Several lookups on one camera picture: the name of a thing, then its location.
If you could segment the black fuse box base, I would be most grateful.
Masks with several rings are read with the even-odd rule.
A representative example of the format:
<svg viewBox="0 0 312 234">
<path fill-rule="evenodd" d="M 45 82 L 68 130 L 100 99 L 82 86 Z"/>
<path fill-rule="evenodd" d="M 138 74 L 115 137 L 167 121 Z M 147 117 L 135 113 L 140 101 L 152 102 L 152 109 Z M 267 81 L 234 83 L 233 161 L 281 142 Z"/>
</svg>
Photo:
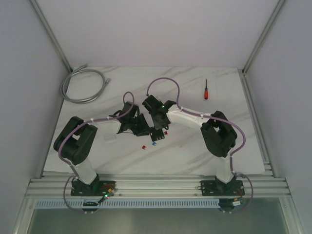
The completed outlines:
<svg viewBox="0 0 312 234">
<path fill-rule="evenodd" d="M 156 129 L 155 127 L 151 127 L 149 129 L 149 132 L 150 132 L 150 137 L 151 137 L 152 142 L 162 140 L 165 138 L 164 132 L 162 129 Z"/>
</svg>

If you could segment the clear fuse box cover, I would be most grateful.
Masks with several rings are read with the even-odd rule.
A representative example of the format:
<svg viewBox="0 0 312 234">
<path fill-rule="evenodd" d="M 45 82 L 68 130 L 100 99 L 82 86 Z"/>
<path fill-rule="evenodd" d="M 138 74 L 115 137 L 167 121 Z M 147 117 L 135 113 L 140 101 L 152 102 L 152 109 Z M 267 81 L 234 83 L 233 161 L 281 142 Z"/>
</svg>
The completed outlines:
<svg viewBox="0 0 312 234">
<path fill-rule="evenodd" d="M 113 142 L 116 141 L 117 139 L 117 135 L 116 134 L 105 134 L 103 136 L 103 139 L 105 142 L 109 143 L 109 142 Z"/>
</svg>

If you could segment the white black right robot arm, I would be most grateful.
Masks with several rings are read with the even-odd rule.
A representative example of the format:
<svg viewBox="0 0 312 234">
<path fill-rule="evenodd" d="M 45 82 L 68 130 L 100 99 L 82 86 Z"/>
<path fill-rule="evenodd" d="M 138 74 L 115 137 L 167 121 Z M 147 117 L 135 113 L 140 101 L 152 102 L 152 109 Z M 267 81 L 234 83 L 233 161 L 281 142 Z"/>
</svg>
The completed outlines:
<svg viewBox="0 0 312 234">
<path fill-rule="evenodd" d="M 216 190 L 226 195 L 233 189 L 234 175 L 231 172 L 229 152 L 236 144 L 237 133 L 222 112 L 198 113 L 179 107 L 171 100 L 162 103 L 152 95 L 148 96 L 142 105 L 147 109 L 154 124 L 150 133 L 153 140 L 163 139 L 163 130 L 168 130 L 171 123 L 199 130 L 208 151 L 219 160 Z"/>
</svg>

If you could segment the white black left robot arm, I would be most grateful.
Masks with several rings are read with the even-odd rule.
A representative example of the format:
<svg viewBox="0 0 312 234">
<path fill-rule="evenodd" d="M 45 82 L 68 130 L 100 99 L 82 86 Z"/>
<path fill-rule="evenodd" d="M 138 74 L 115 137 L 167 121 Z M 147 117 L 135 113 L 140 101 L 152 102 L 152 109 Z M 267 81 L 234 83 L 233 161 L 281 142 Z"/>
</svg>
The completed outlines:
<svg viewBox="0 0 312 234">
<path fill-rule="evenodd" d="M 88 196 L 99 192 L 100 184 L 97 182 L 98 174 L 93 169 L 88 155 L 94 142 L 98 123 L 106 136 L 130 130 L 135 136 L 149 135 L 150 127 L 139 111 L 139 106 L 126 102 L 122 110 L 103 119 L 84 121 L 79 117 L 72 117 L 67 122 L 54 142 L 53 148 L 58 152 L 59 158 L 67 163 L 83 185 L 82 190 Z"/>
</svg>

